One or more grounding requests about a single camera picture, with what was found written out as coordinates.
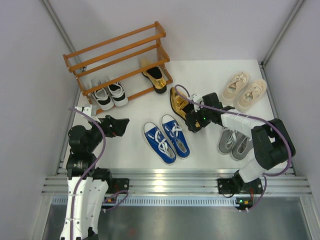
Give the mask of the gold loafer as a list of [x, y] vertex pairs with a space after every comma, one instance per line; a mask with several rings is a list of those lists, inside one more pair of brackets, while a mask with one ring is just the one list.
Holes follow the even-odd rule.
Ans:
[[196, 110], [199, 110], [200, 107], [198, 105], [194, 105], [187, 100], [185, 100], [183, 97], [179, 95], [179, 93], [183, 97], [187, 97], [180, 91], [176, 91], [174, 87], [170, 89], [169, 93], [169, 100], [170, 100], [170, 106], [173, 112], [178, 115], [184, 122], [187, 124], [187, 118], [186, 115], [193, 111], [195, 108]]
[[167, 91], [166, 80], [158, 66], [144, 70], [141, 74], [150, 80], [152, 87], [157, 94], [163, 94]]

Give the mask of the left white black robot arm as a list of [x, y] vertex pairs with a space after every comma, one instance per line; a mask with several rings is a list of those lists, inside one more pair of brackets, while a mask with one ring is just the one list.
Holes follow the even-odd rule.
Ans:
[[99, 144], [105, 147], [107, 138], [123, 136], [130, 120], [106, 115], [97, 120], [90, 117], [88, 122], [90, 129], [76, 125], [68, 132], [68, 196], [61, 240], [97, 240], [103, 204], [111, 202], [116, 206], [120, 194], [128, 195], [129, 180], [113, 178], [108, 168], [97, 167], [102, 155], [95, 156], [94, 150]]

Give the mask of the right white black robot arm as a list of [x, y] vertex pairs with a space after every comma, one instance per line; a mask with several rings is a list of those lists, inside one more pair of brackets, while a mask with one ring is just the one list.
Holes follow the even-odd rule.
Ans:
[[268, 171], [278, 164], [291, 165], [296, 154], [295, 147], [284, 123], [274, 118], [264, 120], [237, 111], [232, 106], [223, 106], [216, 93], [205, 96], [195, 94], [186, 97], [193, 109], [186, 113], [186, 124], [190, 131], [197, 132], [209, 123], [237, 132], [247, 137], [253, 146], [254, 157], [237, 170], [231, 178], [218, 179], [221, 195], [263, 194]]

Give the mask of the black white sneaker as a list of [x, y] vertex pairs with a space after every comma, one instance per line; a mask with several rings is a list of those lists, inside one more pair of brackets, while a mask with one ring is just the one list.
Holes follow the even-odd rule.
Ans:
[[128, 103], [128, 97], [120, 81], [110, 84], [107, 89], [116, 107], [122, 107]]
[[105, 88], [92, 92], [92, 96], [103, 111], [107, 111], [114, 107], [114, 102]]

